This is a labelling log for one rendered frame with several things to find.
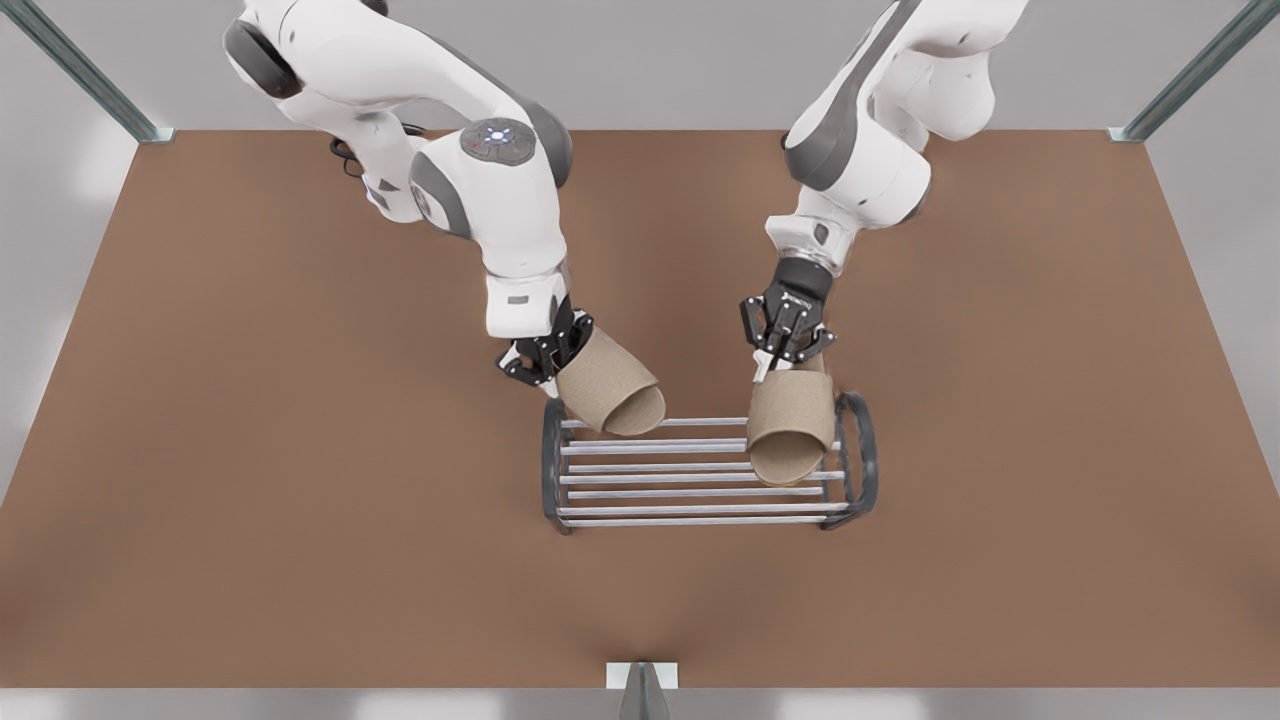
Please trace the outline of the grey metal shoe rack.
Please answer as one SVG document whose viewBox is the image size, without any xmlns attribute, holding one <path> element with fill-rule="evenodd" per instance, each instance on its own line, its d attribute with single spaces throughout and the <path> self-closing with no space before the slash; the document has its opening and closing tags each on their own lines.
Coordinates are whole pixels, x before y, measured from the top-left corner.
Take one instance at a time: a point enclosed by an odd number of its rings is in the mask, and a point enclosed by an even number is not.
<svg viewBox="0 0 1280 720">
<path fill-rule="evenodd" d="M 748 459 L 744 416 L 672 418 L 658 438 L 605 438 L 557 398 L 541 421 L 541 514 L 562 536 L 621 527 L 814 525 L 833 530 L 877 505 L 881 474 L 865 400 L 835 400 L 835 442 L 792 486 Z"/>
</svg>

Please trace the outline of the silver frame post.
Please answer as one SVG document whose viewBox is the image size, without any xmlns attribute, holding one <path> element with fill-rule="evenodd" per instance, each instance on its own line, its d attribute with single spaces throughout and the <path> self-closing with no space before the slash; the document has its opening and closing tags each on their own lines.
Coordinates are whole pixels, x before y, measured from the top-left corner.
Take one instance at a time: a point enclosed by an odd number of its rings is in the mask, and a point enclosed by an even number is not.
<svg viewBox="0 0 1280 720">
<path fill-rule="evenodd" d="M 678 689 L 678 665 L 608 662 L 605 688 L 623 692 L 618 720 L 671 720 L 666 691 Z"/>
<path fill-rule="evenodd" d="M 177 131 L 152 123 L 35 0 L 0 0 L 3 13 L 137 143 L 170 143 Z"/>
<path fill-rule="evenodd" d="M 1144 143 L 1262 29 L 1280 17 L 1280 0 L 1248 3 L 1123 127 L 1108 127 L 1112 143 Z"/>
</svg>

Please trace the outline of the tan slipper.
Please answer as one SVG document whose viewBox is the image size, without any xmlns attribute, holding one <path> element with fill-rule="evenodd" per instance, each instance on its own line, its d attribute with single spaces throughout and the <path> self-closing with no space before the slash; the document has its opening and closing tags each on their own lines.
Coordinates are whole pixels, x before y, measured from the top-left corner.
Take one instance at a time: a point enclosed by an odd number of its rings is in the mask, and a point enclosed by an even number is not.
<svg viewBox="0 0 1280 720">
<path fill-rule="evenodd" d="M 559 370 L 556 386 L 564 406 L 596 432 L 641 436 L 666 419 L 658 379 L 599 327 Z"/>
<path fill-rule="evenodd" d="M 835 387 L 824 355 L 768 372 L 753 388 L 746 450 L 760 482 L 790 487 L 804 480 L 820 465 L 835 434 Z"/>
</svg>

